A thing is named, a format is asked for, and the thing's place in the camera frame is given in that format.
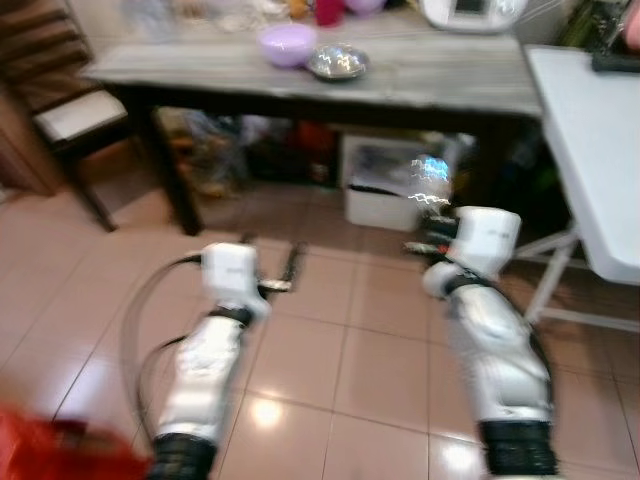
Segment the wooden chair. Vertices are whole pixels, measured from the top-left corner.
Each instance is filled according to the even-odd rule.
[[[31,114],[36,132],[81,202],[111,232],[116,227],[82,180],[79,164],[131,131],[122,105],[77,76],[90,60],[86,41],[66,11],[11,22],[0,17],[0,81]]]

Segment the wooden table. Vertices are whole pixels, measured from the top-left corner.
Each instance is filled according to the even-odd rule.
[[[196,26],[160,44],[132,37],[85,71],[127,109],[185,233],[197,235],[202,222],[152,115],[157,106],[474,134],[483,168],[465,203],[482,203],[517,130],[542,116],[512,35],[441,32],[413,10],[353,19],[319,35],[321,43],[363,49],[371,70],[352,82],[320,82],[267,64],[255,32]]]

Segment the red cloth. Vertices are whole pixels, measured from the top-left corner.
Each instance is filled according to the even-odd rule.
[[[113,432],[0,409],[2,480],[142,480],[148,467]]]

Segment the white table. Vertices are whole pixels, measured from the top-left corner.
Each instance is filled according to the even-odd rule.
[[[640,284],[640,77],[597,74],[590,56],[573,49],[530,47],[527,57],[573,221],[516,251],[518,258],[553,251],[526,316],[637,332],[640,322],[545,307],[578,241],[599,276]]]

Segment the table leg frame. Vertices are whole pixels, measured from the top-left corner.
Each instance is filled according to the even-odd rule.
[[[572,223],[570,224],[570,228],[564,232],[549,235],[548,237],[524,245],[515,251],[515,258],[517,259],[539,261],[540,254],[553,250],[553,255],[547,259],[547,269],[527,308],[525,318],[534,324],[544,316],[546,318],[584,323],[596,327],[639,333],[640,323],[632,320],[546,307],[565,268],[572,266],[571,254],[579,241],[580,236],[578,229]]]

